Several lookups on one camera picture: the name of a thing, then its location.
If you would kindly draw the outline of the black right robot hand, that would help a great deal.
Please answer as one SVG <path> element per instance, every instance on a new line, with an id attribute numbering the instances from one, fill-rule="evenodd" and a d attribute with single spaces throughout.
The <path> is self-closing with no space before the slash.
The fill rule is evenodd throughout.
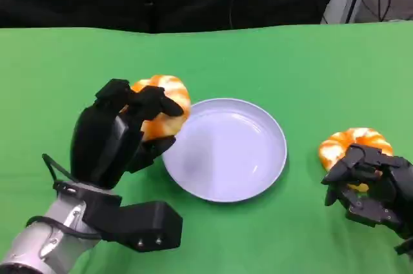
<path id="1" fill-rule="evenodd" d="M 412 163 L 408 160 L 351 144 L 321 183 L 328 186 L 325 206 L 339 201 L 349 220 L 370 227 L 384 225 L 402 239 L 412 237 Z"/>

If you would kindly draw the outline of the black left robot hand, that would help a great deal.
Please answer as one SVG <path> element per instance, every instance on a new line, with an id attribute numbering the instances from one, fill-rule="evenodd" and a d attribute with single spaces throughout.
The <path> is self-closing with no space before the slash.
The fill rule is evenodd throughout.
<path id="1" fill-rule="evenodd" d="M 161 87 L 134 92 L 127 80 L 111 79 L 96 93 L 74 128 L 70 173 L 79 182 L 111 190 L 124 172 L 153 164 L 176 141 L 173 136 L 144 139 L 142 125 L 159 114 L 178 117 L 184 111 Z"/>

